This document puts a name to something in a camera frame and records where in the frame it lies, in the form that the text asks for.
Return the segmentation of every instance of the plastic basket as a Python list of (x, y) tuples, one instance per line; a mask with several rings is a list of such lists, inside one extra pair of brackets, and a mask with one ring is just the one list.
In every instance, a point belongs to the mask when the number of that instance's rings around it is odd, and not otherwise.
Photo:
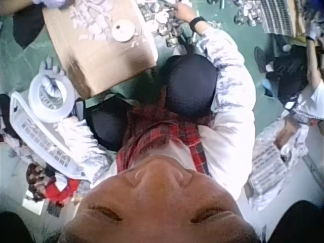
[(46, 163), (72, 179), (87, 180), (83, 167), (71, 158), (71, 151), (54, 130), (54, 124), (42, 123), (26, 103), (24, 94), (13, 92), (10, 123), (21, 139)]

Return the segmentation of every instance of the red object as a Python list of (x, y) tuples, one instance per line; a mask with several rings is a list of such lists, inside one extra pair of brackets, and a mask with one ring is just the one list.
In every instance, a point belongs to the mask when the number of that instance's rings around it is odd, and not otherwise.
[(77, 190), (80, 180), (68, 179), (67, 186), (60, 191), (55, 185), (55, 179), (51, 180), (46, 187), (45, 197), (50, 201), (61, 202), (69, 198)]
[(198, 172), (209, 174), (197, 125), (210, 125), (212, 118), (213, 116), (209, 115), (191, 122), (161, 106), (135, 107), (128, 114), (129, 125), (124, 137), (124, 146), (117, 154), (118, 172), (130, 168), (138, 155), (173, 139), (182, 141), (189, 147)]

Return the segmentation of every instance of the cardboard box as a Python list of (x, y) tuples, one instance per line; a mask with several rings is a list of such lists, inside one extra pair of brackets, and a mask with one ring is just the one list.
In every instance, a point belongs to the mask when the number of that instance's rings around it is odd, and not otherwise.
[(43, 13), (61, 64), (84, 99), (100, 94), (156, 65), (154, 39), (142, 27), (144, 18), (135, 0), (114, 1), (114, 7), (109, 12), (113, 22), (127, 19), (135, 24), (139, 35), (126, 43), (113, 38), (107, 41), (79, 40), (79, 35), (88, 31), (85, 28), (73, 28), (69, 8), (44, 9)]

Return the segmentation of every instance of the white disc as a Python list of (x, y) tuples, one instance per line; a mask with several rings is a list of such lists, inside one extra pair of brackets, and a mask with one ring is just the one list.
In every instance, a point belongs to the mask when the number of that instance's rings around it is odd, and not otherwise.
[(135, 34), (135, 25), (127, 19), (118, 20), (113, 25), (111, 34), (116, 41), (127, 42)]
[(145, 27), (150, 32), (156, 32), (158, 29), (158, 22), (156, 22), (155, 20), (149, 20), (145, 23)]
[(169, 19), (169, 14), (166, 11), (161, 11), (156, 14), (156, 20), (160, 24), (166, 24)]

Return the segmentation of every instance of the floor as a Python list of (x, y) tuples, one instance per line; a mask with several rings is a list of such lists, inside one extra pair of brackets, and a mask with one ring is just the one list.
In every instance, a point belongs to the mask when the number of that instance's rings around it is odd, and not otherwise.
[[(260, 46), (266, 48), (269, 45), (269, 38), (263, 32), (261, 25), (257, 27), (237, 26), (233, 22), (234, 15), (237, 12), (237, 8), (232, 1), (226, 0), (226, 8), (220, 10), (218, 5), (210, 6), (206, 3), (206, 0), (194, 0), (193, 6), (199, 10), (201, 16), (204, 16), (207, 20), (217, 20), (223, 22), (222, 28), (227, 31), (233, 39), (236, 41), (239, 50), (246, 59), (246, 67), (249, 70), (257, 91), (257, 102), (254, 108), (256, 134), (261, 132), (266, 126), (271, 124), (282, 112), (281, 104), (275, 100), (266, 98), (261, 86), (261, 80), (263, 75), (259, 73), (257, 65), (254, 60), (254, 48)], [(57, 56), (49, 39), (46, 29), (44, 28), (37, 39), (25, 50), (22, 50), (13, 39), (13, 22), (12, 18), (2, 18), (3, 29), (0, 33), (0, 92), (9, 93), (11, 91), (24, 91), (28, 89), (32, 78), (37, 74), (39, 64), (42, 60), (45, 60), (47, 56), (54, 57), (56, 63), (58, 62)], [(164, 41), (160, 38), (156, 40), (158, 46), (159, 59), (158, 67), (162, 66), (167, 58), (171, 55), (172, 50), (166, 48)], [(130, 81), (124, 82), (111, 89), (114, 93), (121, 93), (125, 97), (137, 99), (140, 102), (153, 102), (159, 92), (160, 84), (152, 82), (145, 78), (144, 75), (136, 77)], [(144, 90), (150, 89), (150, 96), (147, 97), (144, 94)], [(94, 97), (88, 104), (95, 104), (102, 100), (103, 95)], [(1, 151), (7, 151), (6, 148), (0, 148)], [(6, 181), (4, 176), (8, 176), (13, 171), (25, 171), (25, 169), (15, 169), (13, 164), (17, 161), (9, 159), (6, 152), (1, 152), (0, 162), (1, 167), (1, 181)], [(10, 192), (11, 190), (7, 185), (1, 184), (2, 192)], [(267, 237), (270, 236), (275, 225), (279, 221), (280, 217), (292, 205), (299, 199), (307, 199), (317, 205), (321, 205), (323, 198), (321, 197), (321, 188), (315, 183), (311, 173), (307, 170), (307, 167), (300, 161), (298, 165), (292, 171), (291, 180), (287, 183), (287, 187), (281, 192), (281, 194), (274, 200), (265, 210), (261, 212), (253, 211), (248, 204), (247, 198), (243, 193), (238, 200), (239, 207), (247, 221), (249, 221), (255, 228), (261, 232), (262, 227), (267, 225)], [(20, 201), (21, 195), (10, 195), (11, 199), (1, 197), (1, 204), (7, 202), (7, 208), (13, 211), (22, 212), (21, 209), (17, 209), (18, 206), (13, 206), (13, 201)], [(37, 221), (34, 216), (28, 213), (23, 213), (25, 219)], [(57, 221), (53, 218), (42, 218), (42, 222), (54, 222), (44, 223), (39, 229), (34, 229), (36, 234), (43, 235), (43, 230), (46, 227), (55, 228), (57, 225), (66, 222), (66, 219), (60, 219)]]

